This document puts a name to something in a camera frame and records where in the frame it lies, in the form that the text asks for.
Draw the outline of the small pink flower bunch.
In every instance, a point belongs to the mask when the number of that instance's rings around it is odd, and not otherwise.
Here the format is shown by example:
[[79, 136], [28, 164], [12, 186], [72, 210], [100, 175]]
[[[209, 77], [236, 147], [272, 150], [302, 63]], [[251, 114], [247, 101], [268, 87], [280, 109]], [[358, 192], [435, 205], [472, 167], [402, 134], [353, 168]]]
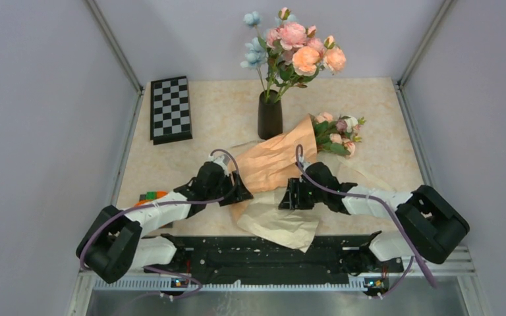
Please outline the small pink flower bunch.
[[366, 123], [364, 117], [356, 118], [348, 115], [334, 117], [330, 113], [323, 112], [311, 116], [311, 121], [318, 152], [352, 157], [356, 144], [362, 142], [359, 133]]

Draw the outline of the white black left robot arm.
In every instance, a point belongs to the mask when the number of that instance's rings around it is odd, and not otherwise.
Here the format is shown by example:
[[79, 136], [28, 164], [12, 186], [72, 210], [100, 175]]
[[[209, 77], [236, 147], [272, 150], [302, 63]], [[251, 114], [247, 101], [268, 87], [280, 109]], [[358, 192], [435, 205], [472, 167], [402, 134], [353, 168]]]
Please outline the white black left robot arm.
[[181, 270], [184, 253], [168, 238], [150, 238], [149, 233], [193, 217], [209, 204], [223, 207], [253, 198], [235, 158], [223, 149], [218, 152], [209, 155], [195, 177], [163, 197], [127, 209], [104, 207], [76, 249], [81, 269], [95, 272], [109, 284], [129, 270], [151, 265]]

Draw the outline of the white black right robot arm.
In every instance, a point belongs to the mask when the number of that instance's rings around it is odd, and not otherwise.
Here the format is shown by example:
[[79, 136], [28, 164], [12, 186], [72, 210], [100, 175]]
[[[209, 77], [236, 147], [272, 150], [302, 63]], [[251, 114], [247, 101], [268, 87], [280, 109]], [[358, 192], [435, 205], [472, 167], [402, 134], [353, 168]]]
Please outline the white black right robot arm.
[[442, 264], [470, 231], [468, 222], [431, 186], [412, 192], [370, 189], [340, 182], [323, 163], [305, 166], [298, 178], [290, 178], [278, 208], [309, 210], [317, 203], [344, 215], [393, 221], [396, 231], [374, 233], [361, 251], [360, 263], [368, 271], [409, 255], [418, 262]]

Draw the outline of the orange paper bouquet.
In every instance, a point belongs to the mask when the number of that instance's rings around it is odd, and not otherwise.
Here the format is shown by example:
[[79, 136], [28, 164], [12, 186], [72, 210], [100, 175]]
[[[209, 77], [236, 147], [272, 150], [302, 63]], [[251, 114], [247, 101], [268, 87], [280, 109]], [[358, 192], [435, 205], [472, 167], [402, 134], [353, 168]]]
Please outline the orange paper bouquet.
[[306, 115], [291, 131], [260, 142], [236, 158], [239, 175], [254, 199], [230, 206], [237, 226], [255, 236], [305, 253], [320, 223], [306, 211], [280, 210], [288, 179], [297, 178], [296, 146], [309, 163], [317, 160], [312, 116]]

